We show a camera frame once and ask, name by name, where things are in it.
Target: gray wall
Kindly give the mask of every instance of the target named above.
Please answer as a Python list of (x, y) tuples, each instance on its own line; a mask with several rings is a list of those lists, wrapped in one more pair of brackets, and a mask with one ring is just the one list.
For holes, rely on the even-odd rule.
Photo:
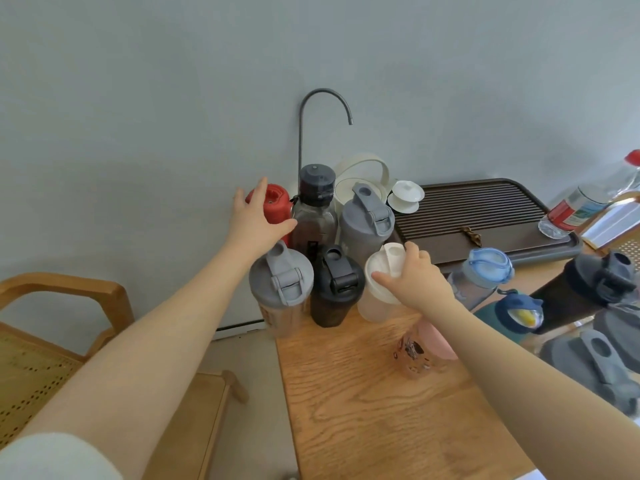
[[(138, 315), (222, 243), (235, 185), (371, 151), (545, 201), (640, 144), (640, 0), (2, 0), (0, 278), (117, 280)], [(3, 319), (83, 350), (96, 306)], [(44, 319), (46, 309), (52, 319)], [(223, 324), (259, 318), (246, 284)]]

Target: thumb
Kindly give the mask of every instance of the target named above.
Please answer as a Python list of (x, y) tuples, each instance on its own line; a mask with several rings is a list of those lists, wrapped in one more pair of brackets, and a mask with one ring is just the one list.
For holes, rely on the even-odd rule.
[(371, 277), (373, 278), (373, 281), (381, 284), (382, 286), (384, 286), (389, 291), (391, 291), (391, 288), (394, 287), (395, 279), (393, 279), (387, 273), (382, 273), (380, 271), (374, 271), (371, 274)]
[(288, 233), (290, 233), (291, 231), (293, 231), (293, 229), (296, 227), (296, 225), (298, 225), (298, 221), (295, 219), (288, 219), (284, 222), (281, 222), (280, 224), (275, 224), (274, 227), (274, 234), (278, 235), (278, 238), (282, 238), (284, 236), (286, 236)]

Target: curved metal faucet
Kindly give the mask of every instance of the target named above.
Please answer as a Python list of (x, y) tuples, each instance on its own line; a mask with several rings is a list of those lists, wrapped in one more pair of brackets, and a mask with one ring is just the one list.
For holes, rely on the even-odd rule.
[(340, 102), (342, 103), (342, 105), (344, 106), (344, 109), (347, 112), (347, 118), (349, 119), (349, 124), (350, 125), (353, 124), (353, 117), (351, 116), (351, 110), (349, 109), (349, 105), (347, 104), (347, 101), (345, 101), (344, 98), (340, 96), (340, 94), (335, 92), (333, 89), (327, 89), (327, 88), (314, 89), (309, 94), (307, 94), (304, 99), (302, 99), (302, 103), (300, 103), (300, 117), (299, 117), (299, 123), (298, 123), (298, 193), (300, 193), (300, 170), (302, 169), (302, 115), (305, 112), (305, 104), (307, 103), (309, 98), (314, 94), (318, 94), (318, 93), (331, 94), (332, 96), (335, 96), (338, 99), (340, 99)]

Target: hand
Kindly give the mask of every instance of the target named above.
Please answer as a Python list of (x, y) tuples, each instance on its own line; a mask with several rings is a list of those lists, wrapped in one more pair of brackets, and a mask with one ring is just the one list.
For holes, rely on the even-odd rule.
[(295, 219), (288, 219), (280, 224), (269, 224), (264, 218), (266, 192), (267, 179), (262, 177), (253, 191), (251, 203), (244, 201), (244, 191), (239, 187), (234, 196), (233, 215), (225, 245), (242, 250), (252, 261), (270, 250), (298, 223)]
[(455, 301), (451, 285), (440, 270), (431, 264), (429, 253), (419, 250), (412, 242), (405, 243), (404, 247), (406, 257), (398, 278), (380, 271), (374, 271), (371, 277), (391, 291), (403, 305), (422, 313), (435, 305)]

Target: floor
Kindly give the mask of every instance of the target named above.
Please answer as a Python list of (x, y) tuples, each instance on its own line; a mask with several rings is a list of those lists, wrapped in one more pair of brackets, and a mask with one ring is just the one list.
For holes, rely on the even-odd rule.
[(203, 371), (233, 371), (249, 402), (230, 401), (211, 479), (282, 480), (298, 467), (275, 341), (257, 330), (212, 342)]

